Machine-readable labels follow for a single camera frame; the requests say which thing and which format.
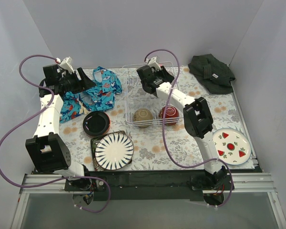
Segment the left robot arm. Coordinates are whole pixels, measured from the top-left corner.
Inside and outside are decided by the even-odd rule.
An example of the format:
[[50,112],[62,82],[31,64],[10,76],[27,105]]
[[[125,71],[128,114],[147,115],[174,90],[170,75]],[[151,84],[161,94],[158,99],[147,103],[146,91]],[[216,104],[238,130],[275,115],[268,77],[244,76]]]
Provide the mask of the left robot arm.
[[82,68],[75,70],[58,64],[43,68],[44,80],[39,84],[41,114],[33,137],[27,139],[25,147],[39,173],[55,173],[68,179],[80,190],[92,185],[85,165],[74,162],[71,153],[59,135],[59,124],[63,97],[67,92],[80,93],[96,84],[88,78]]

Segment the red bowl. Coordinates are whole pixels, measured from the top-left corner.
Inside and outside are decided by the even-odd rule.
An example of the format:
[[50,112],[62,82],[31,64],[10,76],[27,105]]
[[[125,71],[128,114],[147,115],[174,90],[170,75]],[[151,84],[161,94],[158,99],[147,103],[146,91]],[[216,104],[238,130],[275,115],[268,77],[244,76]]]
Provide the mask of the red bowl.
[[159,123],[162,125],[163,124],[163,114],[165,111],[165,120],[164,124],[167,126],[173,126],[176,125],[177,122],[179,121],[179,111],[177,110],[176,107],[174,106],[167,106],[166,110],[165,107],[163,107],[159,113],[158,113],[158,118],[160,119]]

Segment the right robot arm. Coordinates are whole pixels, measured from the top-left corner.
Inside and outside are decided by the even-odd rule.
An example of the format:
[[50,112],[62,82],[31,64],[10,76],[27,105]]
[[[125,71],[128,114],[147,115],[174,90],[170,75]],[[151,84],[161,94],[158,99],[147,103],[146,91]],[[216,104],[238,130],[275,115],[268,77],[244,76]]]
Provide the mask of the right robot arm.
[[143,90],[157,98],[166,100],[165,109],[169,104],[183,112],[184,127],[187,133],[194,138],[200,154],[202,163],[193,166],[183,166],[177,163],[171,156],[165,139],[165,116],[166,111],[163,111],[162,117],[162,136],[165,150],[171,161],[181,168],[196,168],[204,166],[205,184],[210,189],[218,189],[224,183],[229,170],[225,163],[219,159],[218,152],[213,141],[213,117],[211,115],[208,103],[205,98],[193,98],[180,90],[174,88],[178,76],[173,77],[167,72],[164,66],[159,70],[153,70],[153,67],[148,65],[137,69],[137,74],[141,80]]

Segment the black round plate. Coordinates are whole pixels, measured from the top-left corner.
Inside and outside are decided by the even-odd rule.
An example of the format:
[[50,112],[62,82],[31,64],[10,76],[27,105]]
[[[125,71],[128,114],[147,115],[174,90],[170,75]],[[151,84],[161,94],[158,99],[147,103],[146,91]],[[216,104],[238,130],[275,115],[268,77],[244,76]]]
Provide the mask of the black round plate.
[[84,132],[90,136],[102,136],[110,129],[110,118],[105,112],[93,111],[86,115],[82,126]]

